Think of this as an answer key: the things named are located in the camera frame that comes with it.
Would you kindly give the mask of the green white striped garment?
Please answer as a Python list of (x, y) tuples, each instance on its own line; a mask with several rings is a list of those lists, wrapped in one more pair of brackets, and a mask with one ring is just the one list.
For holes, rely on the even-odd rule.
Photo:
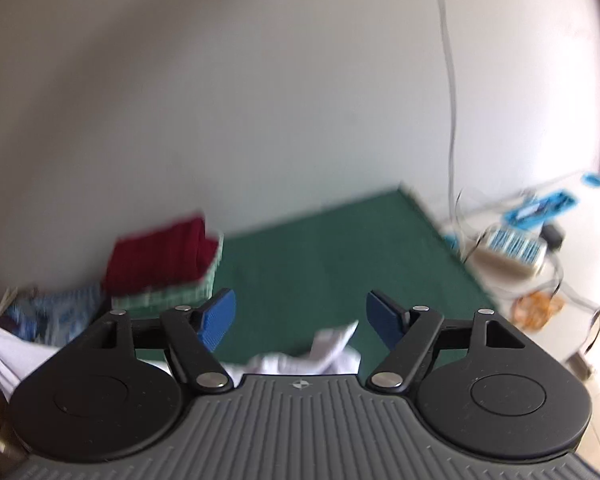
[(200, 307), (213, 294), (216, 271), (219, 269), (224, 235), (218, 235), (218, 248), (202, 278), (196, 282), (148, 288), (131, 296), (111, 298), (112, 310), (125, 310), (132, 318), (158, 318), (161, 312), (177, 306)]

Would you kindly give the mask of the red folded sweater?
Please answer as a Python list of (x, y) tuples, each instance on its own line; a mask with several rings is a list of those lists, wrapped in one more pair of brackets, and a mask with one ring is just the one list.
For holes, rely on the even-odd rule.
[(210, 269), (220, 241), (219, 235), (207, 232), (203, 216), (119, 238), (109, 257), (102, 288), (109, 296), (117, 297), (198, 282)]

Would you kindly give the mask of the green table cloth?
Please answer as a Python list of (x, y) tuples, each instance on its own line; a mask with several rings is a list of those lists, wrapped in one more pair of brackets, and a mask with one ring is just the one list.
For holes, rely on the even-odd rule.
[(300, 356), (318, 330), (350, 323), (358, 326), (351, 344), (366, 378), (389, 353), (366, 316), (370, 292), (447, 320), (494, 306), (416, 200), (400, 191), (227, 238), (214, 287), (231, 290), (236, 304), (214, 351), (186, 326), (190, 313), (162, 317), (164, 357), (188, 382), (258, 354)]

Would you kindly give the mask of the blue white patterned towel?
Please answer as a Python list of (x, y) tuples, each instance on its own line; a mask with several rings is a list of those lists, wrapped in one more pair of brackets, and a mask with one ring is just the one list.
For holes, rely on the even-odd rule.
[(0, 316), (0, 327), (36, 344), (62, 347), (89, 326), (105, 296), (99, 284), (68, 292), (16, 292)]

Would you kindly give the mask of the blue package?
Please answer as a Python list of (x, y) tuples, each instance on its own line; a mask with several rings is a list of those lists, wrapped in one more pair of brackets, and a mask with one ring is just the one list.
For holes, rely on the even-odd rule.
[(516, 229), (531, 230), (572, 209), (577, 203), (578, 200), (571, 193), (560, 190), (506, 211), (502, 221)]

